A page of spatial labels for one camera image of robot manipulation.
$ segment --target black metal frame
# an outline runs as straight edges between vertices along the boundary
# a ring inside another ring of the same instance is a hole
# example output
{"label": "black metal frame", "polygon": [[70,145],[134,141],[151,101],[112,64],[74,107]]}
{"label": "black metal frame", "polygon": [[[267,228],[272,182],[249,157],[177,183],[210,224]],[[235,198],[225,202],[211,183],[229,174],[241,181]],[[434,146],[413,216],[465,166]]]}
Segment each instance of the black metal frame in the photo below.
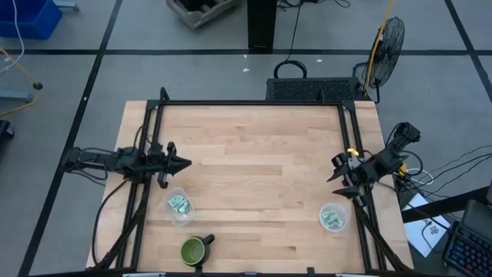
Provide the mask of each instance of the black metal frame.
{"label": "black metal frame", "polygon": [[432,218],[439,215],[445,215],[450,212],[463,211],[470,200],[476,200],[485,205],[489,204],[488,195],[492,195],[492,183],[490,186],[481,189],[475,189],[471,192],[465,192],[460,195],[448,197],[426,205],[418,206],[418,209],[407,209],[401,212],[404,223],[414,222],[417,220]]}
{"label": "black metal frame", "polygon": [[[145,150],[145,138],[148,135],[148,127],[150,125],[150,118],[152,112],[157,108],[157,116],[155,120],[155,127],[154,127],[154,133],[152,136],[152,142],[156,142],[159,138],[159,131],[161,127],[161,120],[163,116],[163,111],[166,105],[283,105],[283,106],[299,106],[299,105],[313,105],[313,106],[331,106],[331,107],[336,107],[338,110],[338,115],[340,119],[340,126],[341,126],[341,136],[342,140],[344,143],[344,149],[348,149],[351,147],[350,144],[350,139],[349,139],[349,133],[347,129],[347,122],[346,122],[346,117],[345,117],[345,110],[348,110],[350,117],[351,117],[351,125],[352,125],[352,130],[354,132],[354,141],[355,141],[355,148],[360,152],[363,153],[363,145],[362,145],[362,138],[361,138],[361,133],[360,129],[358,126],[358,121],[357,121],[357,114],[355,111],[355,104],[353,101],[335,101],[335,102],[326,102],[323,98],[320,99],[319,101],[250,101],[250,100],[244,100],[244,101],[238,101],[238,100],[217,100],[217,101],[208,101],[208,100],[192,100],[192,101],[182,101],[182,100],[169,100],[169,97],[167,94],[165,94],[165,101],[161,100],[148,100],[147,105],[145,108],[145,116],[144,116],[144,122],[142,124],[142,129],[141,129],[141,139],[140,139],[140,144],[139,144],[139,149],[140,150]],[[149,192],[150,192],[150,185],[151,185],[151,175],[146,176],[145,182],[143,182],[143,191],[141,194],[141,202],[144,202],[145,204],[148,201],[149,197]],[[137,183],[132,183],[131,184],[131,189],[130,193],[128,196],[128,204],[125,212],[125,220],[124,220],[124,225],[123,229],[127,228],[130,225],[131,220],[134,217],[134,208],[135,208],[135,201],[136,201],[136,196],[137,196],[137,190],[138,190],[139,184]],[[379,228],[377,227],[377,216],[376,216],[376,211],[374,207],[374,200],[372,198],[371,190],[368,189],[366,191],[367,193],[367,214],[369,216],[369,219],[373,223],[373,227],[379,232]],[[122,247],[119,249],[118,257],[115,263],[115,268],[114,269],[96,269],[93,271],[85,271],[85,272],[66,272],[66,273],[61,273],[61,274],[51,274],[51,275],[43,275],[43,276],[121,276],[123,273],[136,273],[137,267],[138,267],[138,259],[140,255],[140,249],[141,249],[141,240],[143,236],[143,228],[145,225],[145,211],[144,215],[141,217],[137,224],[137,229],[135,232],[135,243],[134,247],[132,249],[132,254],[131,254],[131,262],[129,267],[124,267],[124,260],[125,260],[125,253],[127,251],[126,249],[126,243],[122,245]],[[369,253],[369,246],[367,244],[367,235],[366,235],[366,227],[364,226],[364,223],[362,222],[361,217],[357,217],[357,230],[359,233],[359,240],[361,244],[361,254],[362,254],[362,259],[364,263],[364,270],[366,274],[374,274],[377,272],[378,275],[387,275],[387,276],[392,276],[392,275],[406,275],[407,273],[405,272],[394,272],[394,271],[388,271],[386,268],[386,262],[385,262],[385,257],[383,254],[383,251],[381,250],[381,247],[378,244],[374,244],[376,248],[376,253],[377,253],[377,263],[379,266],[379,269],[373,269],[371,265],[371,256]],[[314,273],[313,268],[307,268],[308,276],[313,277],[313,276],[335,276],[335,274],[316,274]],[[240,275],[252,275],[253,273],[239,273]],[[196,277],[197,275],[199,276],[224,276],[224,277],[235,277],[238,276],[238,273],[202,273],[202,272],[196,272],[196,273],[186,273],[186,272],[166,272],[166,276],[187,276],[187,277]],[[290,276],[290,277],[305,277],[306,274],[294,274],[294,273],[288,273],[288,274],[280,274],[280,273],[254,273],[254,277],[277,277],[277,276]]]}

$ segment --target mug handle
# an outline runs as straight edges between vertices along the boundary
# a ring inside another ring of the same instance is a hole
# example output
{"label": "mug handle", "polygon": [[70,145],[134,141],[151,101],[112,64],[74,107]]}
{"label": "mug handle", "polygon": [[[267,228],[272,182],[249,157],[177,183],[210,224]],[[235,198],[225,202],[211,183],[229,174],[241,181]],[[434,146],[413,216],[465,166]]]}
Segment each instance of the mug handle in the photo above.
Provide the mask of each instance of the mug handle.
{"label": "mug handle", "polygon": [[215,235],[213,234],[210,234],[210,235],[207,235],[203,240],[203,244],[205,245],[209,245],[211,244],[213,241],[215,240]]}

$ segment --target black cable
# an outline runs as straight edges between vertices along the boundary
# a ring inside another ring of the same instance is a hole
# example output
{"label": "black cable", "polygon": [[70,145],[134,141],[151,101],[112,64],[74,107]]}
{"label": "black cable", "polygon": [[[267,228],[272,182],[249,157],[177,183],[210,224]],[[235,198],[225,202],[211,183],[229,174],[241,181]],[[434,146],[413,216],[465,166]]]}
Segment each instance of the black cable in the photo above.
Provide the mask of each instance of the black cable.
{"label": "black cable", "polygon": [[[91,159],[86,159],[86,160],[84,160],[82,162],[89,162],[89,161],[91,161]],[[96,156],[96,158],[94,159],[94,162],[95,161],[100,161],[101,162],[102,167],[103,167],[103,172],[105,174],[103,177],[99,177],[99,176],[93,175],[93,174],[91,174],[89,172],[86,172],[84,169],[80,169],[78,167],[78,161],[75,163],[75,167],[76,167],[77,170],[79,170],[80,172],[83,172],[84,174],[86,174],[87,176],[89,176],[89,177],[91,177],[93,179],[96,179],[96,180],[99,180],[99,181],[105,181],[105,180],[107,180],[108,179],[108,167],[106,166],[105,160],[103,160],[99,156]]]}
{"label": "black cable", "polygon": [[[387,188],[391,189],[392,191],[394,191],[395,193],[398,193],[397,190],[394,187],[390,186],[390,185],[384,184],[382,182],[377,182],[377,184],[378,185],[382,185],[384,187],[387,187]],[[477,243],[472,242],[471,240],[463,237],[460,233],[455,232],[454,230],[451,230],[448,227],[442,225],[440,222],[438,222],[437,220],[435,220],[434,218],[432,218],[426,212],[422,212],[420,209],[417,209],[417,208],[413,207],[410,203],[407,203],[407,205],[409,205],[416,213],[419,213],[419,214],[425,216],[427,219],[430,219],[434,223],[436,223],[437,225],[439,225],[442,229],[445,229],[448,234],[455,235],[455,236],[459,237],[460,239],[462,239],[463,241],[465,241],[465,242],[467,242],[467,243],[469,243],[469,244],[471,244],[471,245],[473,245],[473,246],[475,246],[475,247],[477,247],[479,249],[483,249],[483,250],[489,251],[489,250],[485,249],[484,247],[482,247],[482,245],[478,245]]]}
{"label": "black cable", "polygon": [[[320,4],[320,3],[326,2],[326,1],[327,0],[317,0],[317,2],[313,2],[313,1],[304,1],[304,0],[301,0],[297,4],[291,4],[287,0],[279,0],[279,1],[277,1],[277,7],[278,8],[282,8],[282,9],[286,9],[286,8],[297,8],[297,7],[302,6],[305,2],[311,2],[311,3],[314,3],[314,4]],[[334,1],[335,1],[335,3],[337,3],[337,5],[341,6],[342,8],[350,8],[351,7],[351,3],[348,0],[334,0]]]}
{"label": "black cable", "polygon": [[[408,182],[407,184],[408,184],[408,185],[410,185],[410,186],[413,186],[413,187],[414,187],[414,189],[415,189],[418,193],[420,193],[420,194],[422,195],[422,197],[424,197],[424,198],[425,198],[426,200],[428,200],[429,202],[434,202],[434,200],[433,200],[433,199],[430,199],[430,198],[429,198],[429,195],[434,195],[434,196],[441,197],[441,198],[444,198],[444,199],[447,199],[447,198],[449,198],[449,197],[450,197],[450,196],[445,196],[445,195],[438,195],[438,194],[435,194],[435,193],[432,193],[432,192],[429,192],[429,191],[426,191],[426,190],[423,190],[423,189],[419,189],[419,188],[415,187],[415,185],[413,185],[413,183],[411,183],[411,182]],[[460,218],[458,218],[457,216],[455,216],[452,212],[450,212],[450,214],[449,214],[449,215],[450,215],[451,217],[453,217],[454,219],[456,219],[457,221],[460,221],[460,220],[461,220]]]}
{"label": "black cable", "polygon": [[348,0],[335,0],[335,3],[337,3],[337,5],[341,6],[342,8],[350,8],[351,7],[351,3],[348,1]]}
{"label": "black cable", "polygon": [[[411,187],[411,189],[414,189],[417,192],[419,192],[420,194],[422,194],[422,196],[424,198],[427,198],[429,196],[429,195],[425,195],[426,193],[431,194],[431,192],[429,192],[427,190],[419,189],[412,181],[408,181],[408,182],[404,182],[404,183],[406,185],[409,185]],[[441,198],[447,198],[447,197],[449,197],[449,196],[444,196],[444,195],[434,195],[434,196],[441,197]]]}
{"label": "black cable", "polygon": [[[472,161],[474,161],[474,160],[477,160],[477,159],[480,159],[480,158],[483,158],[483,157],[487,157],[487,156],[491,156],[491,155],[492,155],[492,153],[488,153],[488,154],[485,154],[485,155],[480,155],[480,156],[475,157],[475,158],[473,158],[473,159],[471,159],[471,160],[469,160],[469,161],[466,161],[466,162],[460,163],[459,165],[456,165],[456,166],[454,166],[454,167],[452,167],[452,168],[450,168],[450,169],[446,169],[446,170],[444,170],[443,172],[439,173],[436,177],[434,177],[434,180],[435,180],[435,179],[437,179],[437,178],[439,178],[440,176],[442,176],[442,175],[443,175],[444,173],[446,173],[446,172],[449,172],[449,171],[451,171],[451,170],[453,170],[453,169],[457,169],[457,168],[459,168],[459,167],[461,167],[461,166],[463,166],[463,165],[466,165],[466,164],[468,164],[468,163],[470,163],[470,162],[472,162]],[[418,185],[417,187],[418,187],[418,188],[420,188],[420,187],[422,187],[422,186],[424,186],[424,185],[427,185],[428,183],[429,183],[429,182],[426,182],[426,183],[424,183],[424,184]]]}
{"label": "black cable", "polygon": [[291,48],[289,49],[289,55],[287,56],[287,58],[285,59],[285,61],[288,61],[289,58],[291,57],[291,54],[292,54],[292,48],[294,47],[294,40],[295,40],[295,33],[296,31],[298,30],[298,23],[299,23],[299,15],[301,13],[301,3],[302,1],[299,2],[299,8],[298,8],[298,15],[296,16],[295,18],[295,25],[294,25],[294,34],[292,34],[292,41],[291,41]]}
{"label": "black cable", "polygon": [[463,175],[467,174],[468,172],[470,172],[470,171],[471,171],[471,169],[473,169],[473,168],[477,167],[480,163],[485,162],[485,161],[487,161],[487,160],[488,160],[488,159],[490,159],[490,158],[492,158],[492,155],[489,155],[489,156],[488,156],[488,157],[486,157],[485,159],[481,159],[481,160],[480,160],[480,161],[478,161],[476,164],[474,164],[472,167],[470,167],[470,168],[469,168],[466,172],[463,172],[463,173],[459,174],[457,177],[455,177],[455,178],[451,179],[449,182],[445,182],[445,183],[444,183],[444,184],[443,184],[440,188],[438,188],[438,189],[437,189],[437,191],[434,191],[434,192],[432,192],[431,194],[434,194],[434,193],[436,193],[436,192],[439,192],[439,191],[440,191],[440,190],[441,190],[444,186],[446,186],[447,184],[451,183],[452,181],[455,181],[455,180],[459,179],[461,176],[463,176]]}
{"label": "black cable", "polygon": [[101,182],[95,181],[93,178],[91,178],[91,177],[89,177],[89,176],[85,175],[84,173],[80,173],[80,172],[70,172],[70,174],[80,175],[80,176],[82,176],[82,177],[84,177],[84,178],[89,179],[89,181],[91,181],[91,182],[95,183],[96,185],[106,186],[105,184],[103,184],[103,183],[101,183]]}
{"label": "black cable", "polygon": [[384,143],[384,146],[386,146],[386,145],[390,142],[391,136],[393,135],[394,131],[396,131],[396,129],[398,128],[398,126],[400,126],[401,124],[402,124],[402,123],[398,123],[398,124],[396,124],[396,125],[393,127],[393,130],[391,130],[390,135],[387,137],[386,142]]}
{"label": "black cable", "polygon": [[87,147],[87,148],[84,148],[84,149],[81,149],[81,151],[100,151],[100,152],[104,152],[104,153],[113,153],[113,151],[109,151],[109,150],[106,150],[106,149],[100,149],[100,148],[97,148],[97,147]]}
{"label": "black cable", "polygon": [[101,205],[99,206],[98,213],[95,216],[95,222],[94,222],[94,228],[92,229],[92,247],[91,247],[91,254],[92,254],[92,261],[94,262],[94,265],[98,264],[98,259],[95,256],[95,239],[96,239],[96,234],[98,231],[98,223],[99,223],[99,216],[101,215],[102,208],[106,205],[106,202],[109,200],[110,197],[112,197],[127,181],[123,181],[119,186],[116,187],[112,192],[106,196],[106,198],[102,201]]}
{"label": "black cable", "polygon": [[283,62],[279,63],[277,66],[275,66],[274,78],[278,78],[278,70],[283,65],[295,65],[302,71],[302,78],[307,78],[307,76],[308,76],[308,69],[306,68],[305,64],[303,64],[302,62],[299,62],[299,61],[289,61],[289,58],[291,57],[291,54],[292,54],[292,49],[294,48],[295,33],[298,30],[299,15],[301,13],[301,6],[303,3],[304,3],[304,1],[300,1],[298,5],[292,5],[292,4],[288,3],[290,5],[289,6],[290,8],[294,8],[294,7],[298,8],[298,15],[296,16],[296,19],[295,19],[294,34],[292,35],[291,48],[289,49],[289,55],[287,56],[285,61],[283,61]]}
{"label": "black cable", "polygon": [[141,127],[142,127],[142,125],[140,125],[140,127],[138,127],[137,132],[135,133],[135,138],[133,139],[133,149],[137,148],[138,133],[141,131]]}
{"label": "black cable", "polygon": [[422,238],[424,238],[424,241],[427,243],[427,245],[429,245],[429,248],[430,248],[430,250],[432,251],[432,246],[431,246],[431,244],[429,243],[429,241],[427,240],[427,238],[426,238],[426,237],[425,237],[425,235],[424,235],[424,231],[425,231],[425,229],[426,229],[426,228],[427,228],[430,224],[432,224],[432,222],[427,222],[427,223],[425,224],[425,226],[422,228]]}
{"label": "black cable", "polygon": [[461,158],[463,158],[464,156],[466,156],[466,155],[468,155],[468,154],[474,153],[474,152],[476,152],[476,151],[478,151],[478,150],[480,150],[480,149],[484,149],[484,148],[488,148],[488,147],[492,147],[492,145],[483,145],[483,146],[477,147],[477,148],[475,148],[475,149],[473,149],[473,150],[471,150],[471,151],[469,151],[469,152],[464,153],[463,155],[461,155],[461,156],[460,156],[460,158],[458,158],[458,159],[454,159],[454,160],[452,160],[451,162],[448,162],[446,165],[443,165],[443,166],[441,166],[440,168],[437,168],[437,169],[433,169],[433,170],[431,170],[431,171],[429,171],[429,172],[435,172],[435,171],[437,171],[437,170],[439,170],[439,169],[443,169],[443,168],[445,168],[446,166],[448,166],[448,165],[452,164],[453,162],[457,162],[457,161],[461,160]]}
{"label": "black cable", "polygon": [[371,157],[372,157],[372,156],[374,156],[374,155],[371,153],[371,151],[369,151],[369,150],[362,150],[362,152],[363,152],[363,153],[367,153],[367,154],[371,155]]}
{"label": "black cable", "polygon": [[408,176],[410,176],[410,177],[414,177],[414,176],[417,176],[417,175],[421,174],[421,173],[422,173],[422,170],[424,170],[424,162],[422,162],[421,157],[419,157],[419,156],[418,156],[417,154],[415,154],[414,152],[412,152],[412,151],[408,151],[408,150],[401,150],[400,152],[410,154],[410,155],[412,155],[413,157],[417,158],[418,163],[421,165],[417,173],[410,174],[410,173],[408,173],[408,172],[405,172],[405,174],[407,174],[407,175],[408,175]]}

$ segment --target fan grille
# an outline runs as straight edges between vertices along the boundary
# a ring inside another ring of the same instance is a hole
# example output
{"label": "fan grille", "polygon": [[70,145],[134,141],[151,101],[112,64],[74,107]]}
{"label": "fan grille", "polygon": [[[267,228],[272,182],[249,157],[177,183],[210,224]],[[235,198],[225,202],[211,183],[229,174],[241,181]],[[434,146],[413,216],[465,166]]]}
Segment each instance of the fan grille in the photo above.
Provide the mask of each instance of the fan grille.
{"label": "fan grille", "polygon": [[383,38],[377,44],[374,43],[377,48],[369,84],[371,88],[376,88],[376,82],[381,87],[390,78],[401,53],[404,35],[405,25],[398,17],[386,22]]}

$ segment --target green candy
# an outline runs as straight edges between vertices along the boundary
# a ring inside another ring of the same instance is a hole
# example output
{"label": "green candy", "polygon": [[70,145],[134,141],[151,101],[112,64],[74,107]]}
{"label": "green candy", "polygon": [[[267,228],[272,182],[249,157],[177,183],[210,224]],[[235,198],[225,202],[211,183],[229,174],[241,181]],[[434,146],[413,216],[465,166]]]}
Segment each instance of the green candy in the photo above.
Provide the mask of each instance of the green candy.
{"label": "green candy", "polygon": [[188,213],[188,206],[190,205],[190,203],[188,201],[185,201],[183,203],[183,205],[179,208],[178,212],[183,214],[183,215],[186,215]]}
{"label": "green candy", "polygon": [[326,225],[328,228],[332,228],[334,226],[341,228],[344,225],[344,222],[333,210],[322,212],[321,217],[323,219],[323,225]]}
{"label": "green candy", "polygon": [[171,198],[171,200],[168,201],[168,204],[175,212],[177,212],[184,202],[185,202],[185,198],[183,196],[176,195],[175,197]]}

